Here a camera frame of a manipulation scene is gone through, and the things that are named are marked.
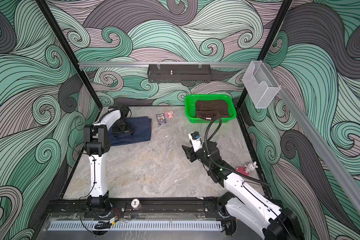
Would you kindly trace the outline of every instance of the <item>red wire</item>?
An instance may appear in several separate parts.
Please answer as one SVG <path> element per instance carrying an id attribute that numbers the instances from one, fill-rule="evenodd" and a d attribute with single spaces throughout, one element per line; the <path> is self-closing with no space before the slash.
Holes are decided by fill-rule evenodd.
<path id="1" fill-rule="evenodd" d="M 117 209 L 113 209 L 113 210 L 116 210 L 119 213 L 119 218 L 120 218 L 121 214 L 120 214 L 119 210 L 117 210 Z"/>

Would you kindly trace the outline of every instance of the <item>white mesh file holder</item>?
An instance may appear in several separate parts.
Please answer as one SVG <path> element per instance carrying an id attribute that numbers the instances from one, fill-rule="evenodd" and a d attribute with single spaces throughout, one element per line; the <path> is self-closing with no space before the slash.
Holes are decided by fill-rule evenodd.
<path id="1" fill-rule="evenodd" d="M 280 90 L 271 66 L 263 61 L 251 61 L 243 83 L 255 108 L 267 108 Z"/>

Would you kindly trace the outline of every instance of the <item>black wall-mounted basket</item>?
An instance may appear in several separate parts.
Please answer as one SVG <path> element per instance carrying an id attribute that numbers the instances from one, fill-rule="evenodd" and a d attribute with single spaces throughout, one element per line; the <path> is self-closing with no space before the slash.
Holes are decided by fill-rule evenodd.
<path id="1" fill-rule="evenodd" d="M 182 83 L 194 85 L 211 81 L 211 66 L 209 64 L 150 64 L 148 81 L 150 83 Z"/>

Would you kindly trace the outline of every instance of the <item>pink plush toy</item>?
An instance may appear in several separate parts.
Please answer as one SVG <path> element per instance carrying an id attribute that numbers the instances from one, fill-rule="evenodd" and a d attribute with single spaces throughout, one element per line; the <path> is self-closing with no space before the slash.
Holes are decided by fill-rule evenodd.
<path id="1" fill-rule="evenodd" d="M 174 114 L 173 111 L 165 112 L 165 115 L 166 115 L 168 118 L 173 118 L 173 114 Z"/>

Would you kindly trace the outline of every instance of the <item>white bunny figurine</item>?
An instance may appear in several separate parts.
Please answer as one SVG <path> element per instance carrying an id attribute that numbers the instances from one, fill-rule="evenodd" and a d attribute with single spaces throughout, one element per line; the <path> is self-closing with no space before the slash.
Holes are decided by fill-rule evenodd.
<path id="1" fill-rule="evenodd" d="M 253 171 L 255 170 L 255 168 L 258 168 L 259 166 L 256 165 L 256 161 L 253 162 L 253 163 L 248 163 L 248 166 L 247 165 L 244 165 L 245 167 L 245 172 L 250 172 L 250 171 Z"/>

